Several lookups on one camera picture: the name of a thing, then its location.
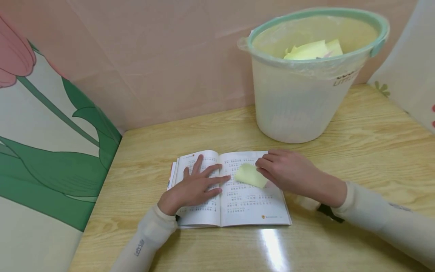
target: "wooden desk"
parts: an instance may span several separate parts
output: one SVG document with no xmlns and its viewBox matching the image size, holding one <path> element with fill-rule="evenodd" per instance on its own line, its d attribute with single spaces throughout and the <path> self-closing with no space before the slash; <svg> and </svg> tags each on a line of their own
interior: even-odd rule
<svg viewBox="0 0 435 272">
<path fill-rule="evenodd" d="M 171 162 L 194 151 L 289 148 L 320 169 L 435 217 L 435 140 L 376 90 L 353 87 L 325 133 L 304 144 L 263 135 L 254 107 L 127 131 L 70 272 L 106 272 L 165 191 Z M 151 271 L 426 271 L 376 236 L 291 202 L 290 227 L 175 232 Z"/>
</svg>

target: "yellow paper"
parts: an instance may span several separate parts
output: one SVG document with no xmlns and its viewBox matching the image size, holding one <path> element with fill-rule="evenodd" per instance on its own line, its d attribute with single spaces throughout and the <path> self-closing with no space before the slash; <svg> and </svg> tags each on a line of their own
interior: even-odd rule
<svg viewBox="0 0 435 272">
<path fill-rule="evenodd" d="M 250 164 L 243 164 L 236 172 L 235 180 L 250 184 L 259 188 L 264 188 L 268 179 L 257 171 L 257 167 Z"/>
<path fill-rule="evenodd" d="M 299 47 L 293 46 L 290 53 L 286 54 L 286 60 L 310 60 L 318 57 L 324 57 L 328 53 L 325 40 L 304 44 Z"/>
<path fill-rule="evenodd" d="M 304 44 L 299 47 L 293 46 L 285 50 L 284 59 L 286 60 L 312 60 L 316 58 L 335 57 L 343 54 L 338 39 L 325 43 L 325 40 Z"/>
<path fill-rule="evenodd" d="M 340 56 L 343 54 L 343 51 L 341 50 L 340 42 L 338 41 L 338 39 L 332 40 L 329 43 L 327 43 L 326 48 L 328 49 L 328 52 L 331 52 L 329 54 L 329 57 Z"/>
</svg>

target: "plastic bin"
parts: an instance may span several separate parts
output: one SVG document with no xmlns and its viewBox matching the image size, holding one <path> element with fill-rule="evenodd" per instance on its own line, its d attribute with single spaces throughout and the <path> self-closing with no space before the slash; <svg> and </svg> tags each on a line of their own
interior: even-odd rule
<svg viewBox="0 0 435 272">
<path fill-rule="evenodd" d="M 319 137 L 350 85 L 389 34 L 388 21 L 375 13 L 347 8 L 315 8 L 264 23 L 238 41 L 252 56 L 257 124 L 285 143 Z M 286 48 L 339 39 L 343 55 L 284 60 Z"/>
</svg>

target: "wrist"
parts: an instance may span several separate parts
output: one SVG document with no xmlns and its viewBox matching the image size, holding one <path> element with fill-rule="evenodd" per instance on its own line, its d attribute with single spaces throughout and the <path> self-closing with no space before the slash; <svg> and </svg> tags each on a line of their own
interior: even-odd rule
<svg viewBox="0 0 435 272">
<path fill-rule="evenodd" d="M 343 180 L 324 173 L 320 182 L 317 201 L 331 208 L 339 208 L 346 200 L 347 185 Z"/>
<path fill-rule="evenodd" d="M 166 191 L 160 197 L 157 207 L 166 215 L 173 216 L 182 207 L 178 203 L 177 198 L 171 193 L 171 191 Z"/>
</svg>

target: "sleeve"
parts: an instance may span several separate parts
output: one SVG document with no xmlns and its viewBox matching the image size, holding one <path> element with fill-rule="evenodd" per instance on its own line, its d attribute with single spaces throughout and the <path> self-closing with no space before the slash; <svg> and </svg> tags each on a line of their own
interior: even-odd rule
<svg viewBox="0 0 435 272">
<path fill-rule="evenodd" d="M 156 251 L 177 229 L 175 216 L 169 216 L 156 205 L 140 221 L 136 234 L 122 250 L 110 272 L 146 272 Z"/>
<path fill-rule="evenodd" d="M 333 213 L 375 233 L 405 254 L 435 271 L 435 219 L 392 204 L 381 195 L 347 182 L 343 205 Z"/>
</svg>

